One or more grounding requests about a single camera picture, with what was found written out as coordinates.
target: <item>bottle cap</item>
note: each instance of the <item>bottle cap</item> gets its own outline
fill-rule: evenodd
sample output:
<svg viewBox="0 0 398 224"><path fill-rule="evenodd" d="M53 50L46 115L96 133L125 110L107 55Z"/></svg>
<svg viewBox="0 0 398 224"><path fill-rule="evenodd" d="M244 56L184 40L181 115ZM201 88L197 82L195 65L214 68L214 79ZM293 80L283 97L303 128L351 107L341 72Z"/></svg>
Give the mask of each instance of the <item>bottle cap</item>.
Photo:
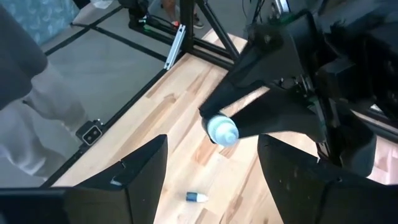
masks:
<svg viewBox="0 0 398 224"><path fill-rule="evenodd" d="M239 139L238 128L233 120L225 115L212 117L206 128L211 140L220 146L232 146Z"/></svg>

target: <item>wooden floor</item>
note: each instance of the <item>wooden floor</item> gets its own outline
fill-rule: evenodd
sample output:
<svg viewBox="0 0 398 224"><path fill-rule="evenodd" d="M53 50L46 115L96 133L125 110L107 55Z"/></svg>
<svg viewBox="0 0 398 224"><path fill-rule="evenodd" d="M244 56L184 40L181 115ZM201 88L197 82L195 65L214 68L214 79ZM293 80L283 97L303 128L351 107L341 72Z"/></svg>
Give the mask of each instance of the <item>wooden floor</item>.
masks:
<svg viewBox="0 0 398 224"><path fill-rule="evenodd" d="M239 50L245 40L231 36ZM204 37L221 45L214 32ZM114 164L158 134L169 137L169 159L156 223L282 223L262 175L257 137L222 148L201 127L198 107L226 70L185 55L68 172L56 186L71 186ZM233 114L266 89L231 105ZM271 134L308 153L315 144L297 133ZM371 178L388 184L398 166L395 147L381 139ZM187 203L187 191L209 196L206 203Z"/></svg>

